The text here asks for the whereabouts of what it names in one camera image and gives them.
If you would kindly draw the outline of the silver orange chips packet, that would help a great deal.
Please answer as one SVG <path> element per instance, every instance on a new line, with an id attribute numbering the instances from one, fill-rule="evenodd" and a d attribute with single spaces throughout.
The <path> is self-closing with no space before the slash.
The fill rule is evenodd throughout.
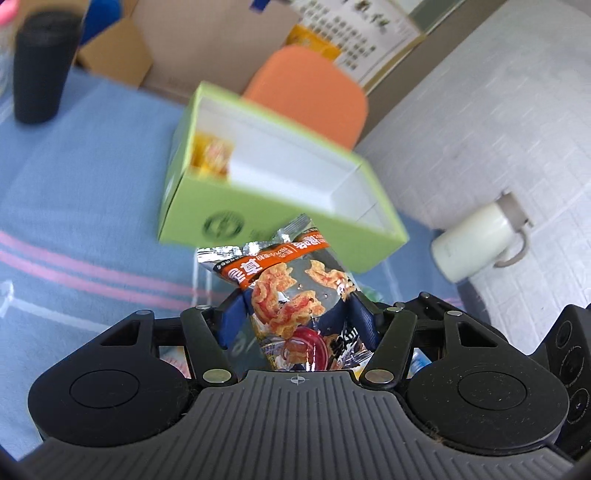
<path id="1" fill-rule="evenodd" d="M 308 215 L 267 241 L 201 248 L 197 262 L 245 295 L 245 325 L 274 370 L 360 373 L 369 363 L 346 310 L 359 287 Z"/>

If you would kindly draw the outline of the white thermos jug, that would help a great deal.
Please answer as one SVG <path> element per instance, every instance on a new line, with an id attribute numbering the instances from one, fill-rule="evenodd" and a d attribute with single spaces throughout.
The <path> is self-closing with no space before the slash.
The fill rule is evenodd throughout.
<path id="1" fill-rule="evenodd" d="M 461 282 L 485 267 L 502 269 L 529 252 L 526 226 L 530 218 L 512 192 L 476 209 L 431 244 L 433 260 L 443 276 Z"/>

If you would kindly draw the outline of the green cardboard box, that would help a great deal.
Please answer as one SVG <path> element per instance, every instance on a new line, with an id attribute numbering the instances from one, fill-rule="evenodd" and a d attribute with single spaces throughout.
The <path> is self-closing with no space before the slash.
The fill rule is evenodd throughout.
<path id="1" fill-rule="evenodd" d="M 228 176 L 191 167 L 195 136 L 233 146 Z M 339 261 L 366 272 L 409 235 L 370 164 L 286 117 L 211 83 L 195 90 L 172 135 L 158 238 L 190 247 L 269 240 L 311 217 Z"/>

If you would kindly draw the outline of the yellow snack packet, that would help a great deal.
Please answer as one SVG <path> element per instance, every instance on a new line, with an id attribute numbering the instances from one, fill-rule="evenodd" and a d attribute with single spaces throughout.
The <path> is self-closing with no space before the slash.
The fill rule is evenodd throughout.
<path id="1" fill-rule="evenodd" d="M 226 178 L 235 146 L 228 140 L 197 131 L 191 150 L 190 168 L 200 176 Z"/>

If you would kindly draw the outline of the orange chair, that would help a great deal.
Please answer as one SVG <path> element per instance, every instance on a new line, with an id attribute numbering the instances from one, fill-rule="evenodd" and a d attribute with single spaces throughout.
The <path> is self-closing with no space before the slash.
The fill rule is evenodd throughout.
<path id="1" fill-rule="evenodd" d="M 352 150 L 369 114 L 360 86 L 328 59 L 301 46 L 273 53 L 243 97 Z"/>

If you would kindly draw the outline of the beige paper bag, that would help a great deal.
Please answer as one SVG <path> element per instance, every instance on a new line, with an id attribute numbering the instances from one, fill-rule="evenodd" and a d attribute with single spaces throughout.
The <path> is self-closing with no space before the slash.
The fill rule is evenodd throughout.
<path id="1" fill-rule="evenodd" d="M 153 61 L 142 86 L 185 103 L 204 81 L 242 93 L 301 16 L 284 1 L 143 0 L 131 19 Z"/>

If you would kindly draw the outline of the brown cardboard box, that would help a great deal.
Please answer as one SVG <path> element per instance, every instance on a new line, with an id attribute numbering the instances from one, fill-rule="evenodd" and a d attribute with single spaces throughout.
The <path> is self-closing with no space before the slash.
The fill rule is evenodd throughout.
<path id="1" fill-rule="evenodd" d="M 138 1 L 91 1 L 76 64 L 87 72 L 139 88 L 153 61 L 131 15 Z"/>

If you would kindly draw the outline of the white text poster board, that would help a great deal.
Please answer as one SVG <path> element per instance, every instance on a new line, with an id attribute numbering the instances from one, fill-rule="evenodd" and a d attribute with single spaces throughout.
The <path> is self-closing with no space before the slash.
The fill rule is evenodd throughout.
<path id="1" fill-rule="evenodd" d="M 367 93 L 426 39 L 395 1 L 290 1 L 300 22 L 287 44 L 330 60 Z"/>

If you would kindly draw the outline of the black tumbler cup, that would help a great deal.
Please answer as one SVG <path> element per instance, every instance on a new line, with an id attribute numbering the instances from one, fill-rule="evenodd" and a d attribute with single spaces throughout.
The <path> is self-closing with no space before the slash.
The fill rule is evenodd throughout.
<path id="1" fill-rule="evenodd" d="M 59 110 L 82 34 L 83 16 L 71 9 L 33 12 L 16 34 L 13 99 L 16 120 L 45 123 Z"/>

